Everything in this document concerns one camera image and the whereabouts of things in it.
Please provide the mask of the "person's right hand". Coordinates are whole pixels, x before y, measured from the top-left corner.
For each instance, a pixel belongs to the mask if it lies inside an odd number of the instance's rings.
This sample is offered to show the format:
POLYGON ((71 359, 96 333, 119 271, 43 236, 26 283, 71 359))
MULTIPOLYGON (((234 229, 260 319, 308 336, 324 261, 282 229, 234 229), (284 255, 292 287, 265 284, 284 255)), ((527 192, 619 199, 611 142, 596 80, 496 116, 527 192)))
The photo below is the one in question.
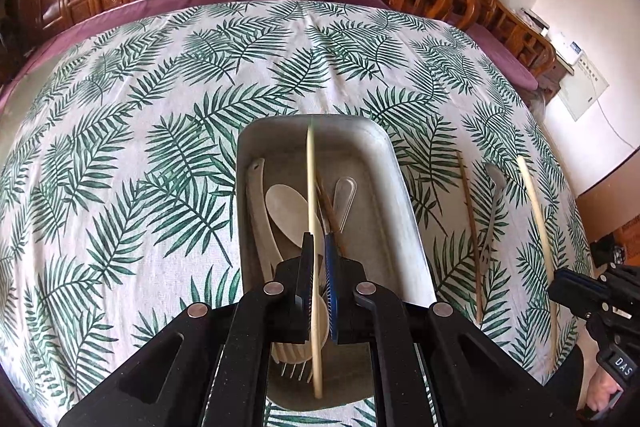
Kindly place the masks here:
POLYGON ((608 407, 612 395, 622 391, 617 381, 599 366, 592 375, 586 394, 586 406, 595 412, 604 411, 608 407))

